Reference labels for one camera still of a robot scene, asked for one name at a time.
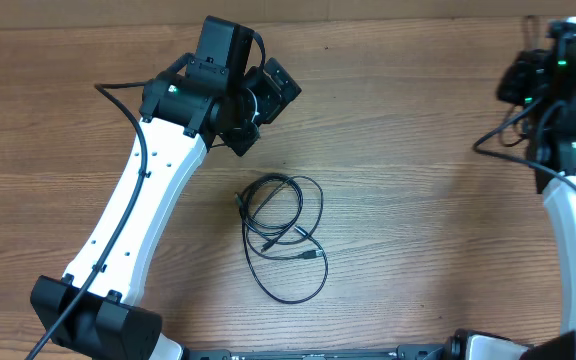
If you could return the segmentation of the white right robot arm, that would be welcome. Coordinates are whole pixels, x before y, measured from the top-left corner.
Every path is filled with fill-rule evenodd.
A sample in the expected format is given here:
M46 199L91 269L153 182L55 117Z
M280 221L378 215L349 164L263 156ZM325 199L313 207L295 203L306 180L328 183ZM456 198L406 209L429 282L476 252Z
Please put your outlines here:
M527 154L553 228L562 281L561 333L540 345L459 329L439 359L576 359L576 45L518 54L497 90L499 100L522 108L493 135L526 120Z

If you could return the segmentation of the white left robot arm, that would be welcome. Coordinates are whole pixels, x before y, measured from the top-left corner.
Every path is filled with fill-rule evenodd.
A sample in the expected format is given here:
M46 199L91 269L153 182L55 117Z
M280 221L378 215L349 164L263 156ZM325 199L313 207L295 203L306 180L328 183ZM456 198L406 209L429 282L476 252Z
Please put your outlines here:
M184 347L142 307L154 252L190 178L216 146L245 154L260 127L300 93L275 59L239 83L228 68L185 54L142 83L129 115L132 153L96 227L58 279L40 277L30 297L43 343L92 359L180 359Z

